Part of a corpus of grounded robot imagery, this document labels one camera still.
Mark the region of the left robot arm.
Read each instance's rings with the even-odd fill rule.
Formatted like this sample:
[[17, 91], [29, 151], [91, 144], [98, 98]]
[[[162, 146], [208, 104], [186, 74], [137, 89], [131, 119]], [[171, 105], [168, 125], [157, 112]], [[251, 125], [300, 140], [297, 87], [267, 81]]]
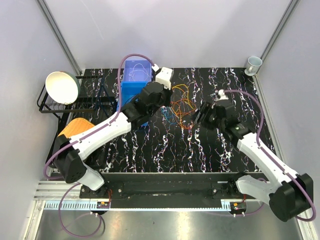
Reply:
[[108, 193], [105, 179], [88, 166], [85, 160], [111, 140], [147, 123], [159, 108], [168, 107], [172, 93], [170, 81], [151, 81], [107, 120], [70, 138], [64, 134], [59, 136], [59, 150], [53, 158], [53, 164], [63, 180], [67, 184], [82, 184], [88, 187], [95, 197], [103, 198]]

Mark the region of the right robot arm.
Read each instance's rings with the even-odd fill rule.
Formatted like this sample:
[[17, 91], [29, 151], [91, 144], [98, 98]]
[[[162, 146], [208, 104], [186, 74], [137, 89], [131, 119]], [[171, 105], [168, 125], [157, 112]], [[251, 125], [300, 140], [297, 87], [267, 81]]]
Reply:
[[249, 195], [269, 205], [273, 214], [283, 222], [298, 218], [308, 209], [315, 209], [312, 178], [306, 173], [298, 174], [267, 148], [257, 132], [247, 122], [239, 120], [230, 100], [204, 102], [191, 120], [208, 130], [218, 130], [226, 141], [252, 160], [268, 180], [265, 183], [239, 173], [227, 185], [230, 197], [236, 199], [243, 194]]

